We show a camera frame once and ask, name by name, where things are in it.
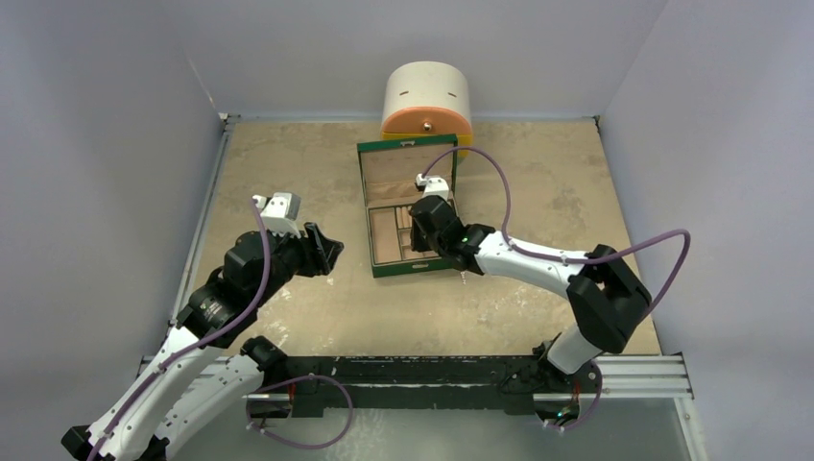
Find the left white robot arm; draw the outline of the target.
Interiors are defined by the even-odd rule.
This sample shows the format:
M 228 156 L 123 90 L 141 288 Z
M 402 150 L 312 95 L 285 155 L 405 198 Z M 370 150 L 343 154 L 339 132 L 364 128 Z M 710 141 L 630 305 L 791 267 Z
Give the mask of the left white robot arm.
M 343 249 L 315 223 L 240 235 L 132 386 L 96 422 L 70 427 L 63 448 L 75 460 L 167 460 L 248 393 L 292 394 L 300 382 L 319 379 L 262 336 L 248 339 L 220 373 L 199 376 L 256 321 L 263 303 L 296 276 L 330 275 Z

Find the green jewelry box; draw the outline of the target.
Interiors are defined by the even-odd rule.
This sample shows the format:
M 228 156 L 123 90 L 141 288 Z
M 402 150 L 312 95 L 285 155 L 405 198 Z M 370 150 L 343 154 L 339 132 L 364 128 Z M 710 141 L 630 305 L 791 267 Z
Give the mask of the green jewelry box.
M 421 198 L 415 186 L 416 175 L 431 166 L 432 175 L 442 176 L 453 190 L 456 185 L 459 145 L 454 134 L 377 140 L 356 145 L 360 177 L 367 213 L 371 257 L 369 209 L 383 206 L 412 206 Z M 394 265 L 374 266 L 376 279 L 446 270 L 450 264 L 438 256 Z

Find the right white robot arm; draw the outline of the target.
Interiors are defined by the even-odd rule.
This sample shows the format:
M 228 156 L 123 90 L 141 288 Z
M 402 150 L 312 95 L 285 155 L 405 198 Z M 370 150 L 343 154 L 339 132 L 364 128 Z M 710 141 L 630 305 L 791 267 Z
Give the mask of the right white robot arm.
M 569 302 L 575 324 L 553 340 L 539 364 L 540 381 L 550 390 L 564 389 L 596 356 L 623 352 L 651 306 L 647 288 L 607 245 L 588 253 L 533 244 L 517 250 L 493 227 L 464 224 L 438 196 L 419 199 L 410 215 L 414 250 L 435 252 L 459 272 L 519 280 Z

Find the green jewelry tray insert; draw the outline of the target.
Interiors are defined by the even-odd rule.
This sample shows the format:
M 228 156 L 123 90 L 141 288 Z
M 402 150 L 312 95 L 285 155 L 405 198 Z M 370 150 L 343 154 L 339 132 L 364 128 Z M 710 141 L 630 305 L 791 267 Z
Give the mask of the green jewelry tray insert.
M 435 252 L 417 252 L 413 249 L 411 210 L 411 206 L 369 209 L 371 258 L 374 266 L 438 258 Z

